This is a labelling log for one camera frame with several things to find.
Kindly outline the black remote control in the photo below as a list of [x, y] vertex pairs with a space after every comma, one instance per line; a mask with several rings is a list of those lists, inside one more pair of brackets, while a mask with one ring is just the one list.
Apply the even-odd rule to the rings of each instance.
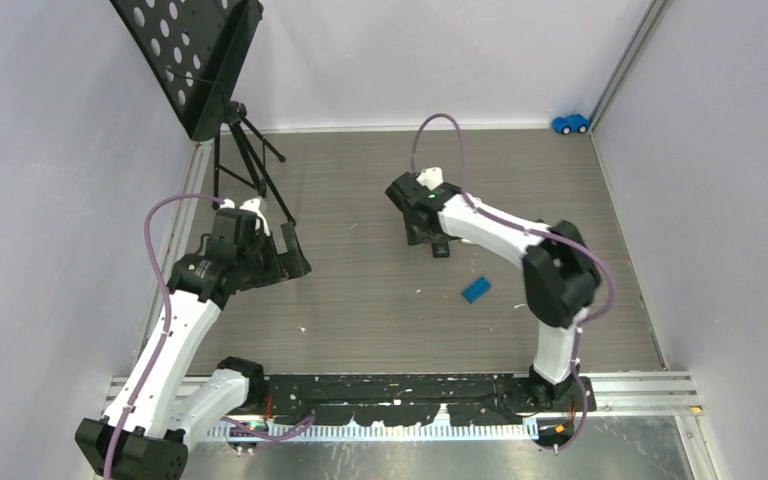
[[448, 242], [434, 242], [431, 244], [432, 256], [435, 259], [449, 258], [451, 255]]

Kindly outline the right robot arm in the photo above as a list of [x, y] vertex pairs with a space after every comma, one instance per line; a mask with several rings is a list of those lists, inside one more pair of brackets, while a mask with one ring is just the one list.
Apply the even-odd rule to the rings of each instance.
[[385, 194], [403, 216], [410, 245], [468, 240], [520, 269], [526, 305], [539, 322], [526, 387], [537, 406], [558, 409], [570, 398], [579, 329], [602, 283], [577, 227], [490, 207], [444, 181], [438, 167], [400, 175]]

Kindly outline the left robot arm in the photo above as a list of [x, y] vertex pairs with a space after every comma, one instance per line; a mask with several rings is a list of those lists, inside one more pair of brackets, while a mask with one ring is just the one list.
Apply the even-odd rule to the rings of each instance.
[[307, 275], [293, 221], [278, 252], [259, 198], [224, 203], [200, 250], [167, 278], [160, 318], [124, 387], [100, 419], [83, 419], [75, 441], [104, 479], [178, 479], [190, 450], [221, 418], [258, 412], [268, 397], [262, 365], [229, 356], [187, 398], [178, 391], [206, 334], [240, 291]]

